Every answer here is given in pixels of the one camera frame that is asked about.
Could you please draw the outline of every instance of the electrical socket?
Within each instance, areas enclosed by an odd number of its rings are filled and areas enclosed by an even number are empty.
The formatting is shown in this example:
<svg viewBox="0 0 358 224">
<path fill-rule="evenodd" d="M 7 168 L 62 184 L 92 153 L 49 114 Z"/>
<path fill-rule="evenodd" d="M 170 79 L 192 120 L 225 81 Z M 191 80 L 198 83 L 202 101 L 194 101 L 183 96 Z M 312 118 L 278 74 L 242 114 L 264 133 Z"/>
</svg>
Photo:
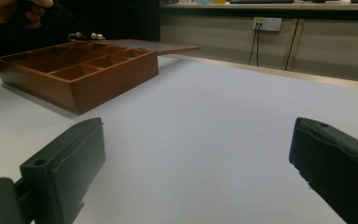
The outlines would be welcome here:
<svg viewBox="0 0 358 224">
<path fill-rule="evenodd" d="M 280 31 L 282 18 L 267 18 L 266 30 L 267 31 Z"/>
<path fill-rule="evenodd" d="M 254 17 L 253 29 L 256 28 L 257 24 L 261 24 L 261 26 L 259 27 L 260 30 L 266 30 L 267 18 Z"/>
<path fill-rule="evenodd" d="M 254 17 L 253 29 L 256 28 L 257 24 L 261 24 L 260 30 L 266 31 L 280 31 L 282 18 L 265 18 L 265 17 Z"/>
</svg>

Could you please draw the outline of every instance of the wire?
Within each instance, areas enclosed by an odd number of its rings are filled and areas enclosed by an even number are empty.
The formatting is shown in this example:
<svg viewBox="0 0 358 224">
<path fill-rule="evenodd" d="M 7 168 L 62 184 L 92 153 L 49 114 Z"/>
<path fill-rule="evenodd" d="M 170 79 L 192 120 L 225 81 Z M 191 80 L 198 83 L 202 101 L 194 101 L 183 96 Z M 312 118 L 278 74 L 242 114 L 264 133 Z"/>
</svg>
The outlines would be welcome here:
<svg viewBox="0 0 358 224">
<path fill-rule="evenodd" d="M 259 45 L 259 37 L 260 37 L 260 29 L 261 29 L 261 23 L 259 23 L 258 29 L 257 29 L 257 54 L 255 55 L 255 61 L 258 67 L 258 45 Z"/>
<path fill-rule="evenodd" d="M 249 62 L 248 62 L 248 64 L 251 64 L 252 55 L 253 55 L 253 50 L 254 50 L 254 48 L 255 48 L 255 33 L 257 32 L 257 27 L 258 27 L 258 23 L 255 24 L 254 43 L 252 44 L 252 50 L 251 50 L 251 55 L 250 55 L 250 57 L 249 57 Z"/>
</svg>

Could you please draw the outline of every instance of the table surface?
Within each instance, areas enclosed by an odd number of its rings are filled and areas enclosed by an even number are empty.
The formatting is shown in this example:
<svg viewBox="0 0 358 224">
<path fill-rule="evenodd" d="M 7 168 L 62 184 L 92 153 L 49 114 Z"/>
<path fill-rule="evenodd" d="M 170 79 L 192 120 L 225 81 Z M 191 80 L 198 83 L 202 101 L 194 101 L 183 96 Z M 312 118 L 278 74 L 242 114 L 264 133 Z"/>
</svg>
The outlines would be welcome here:
<svg viewBox="0 0 358 224">
<path fill-rule="evenodd" d="M 75 224 L 344 223 L 288 161 L 295 120 L 358 138 L 358 89 L 159 57 L 159 75 L 77 116 L 0 80 L 0 176 L 103 120 L 107 162 Z"/>
</svg>

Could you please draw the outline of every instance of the hand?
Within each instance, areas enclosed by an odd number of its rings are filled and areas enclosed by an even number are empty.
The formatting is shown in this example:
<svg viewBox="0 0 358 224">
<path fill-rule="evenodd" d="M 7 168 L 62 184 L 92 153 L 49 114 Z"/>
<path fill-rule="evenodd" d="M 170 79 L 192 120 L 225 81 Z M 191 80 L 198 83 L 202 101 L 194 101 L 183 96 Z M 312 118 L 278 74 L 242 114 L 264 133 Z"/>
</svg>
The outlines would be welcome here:
<svg viewBox="0 0 358 224">
<path fill-rule="evenodd" d="M 25 16 L 30 20 L 26 25 L 27 28 L 37 28 L 42 25 L 40 18 L 45 15 L 46 11 L 43 7 L 52 7 L 52 0 L 33 0 L 34 4 L 30 10 L 25 12 Z"/>
<path fill-rule="evenodd" d="M 0 23 L 6 23 L 17 8 L 19 0 L 0 0 Z M 52 7 L 52 0 L 33 0 L 33 6 L 25 13 L 30 20 L 28 28 L 37 28 L 41 25 L 40 18 L 45 15 L 43 7 Z"/>
</svg>

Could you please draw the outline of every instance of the wooden tray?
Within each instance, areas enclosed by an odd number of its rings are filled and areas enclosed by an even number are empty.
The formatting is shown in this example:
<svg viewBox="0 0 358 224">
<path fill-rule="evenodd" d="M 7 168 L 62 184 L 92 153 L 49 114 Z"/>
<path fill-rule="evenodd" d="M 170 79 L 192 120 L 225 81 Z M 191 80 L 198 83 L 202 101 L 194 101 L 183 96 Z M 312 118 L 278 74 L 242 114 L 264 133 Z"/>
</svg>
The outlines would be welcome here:
<svg viewBox="0 0 358 224">
<path fill-rule="evenodd" d="M 191 49 L 198 47 L 139 40 L 76 41 L 0 57 L 0 78 L 80 115 L 156 76 L 158 55 Z"/>
</svg>

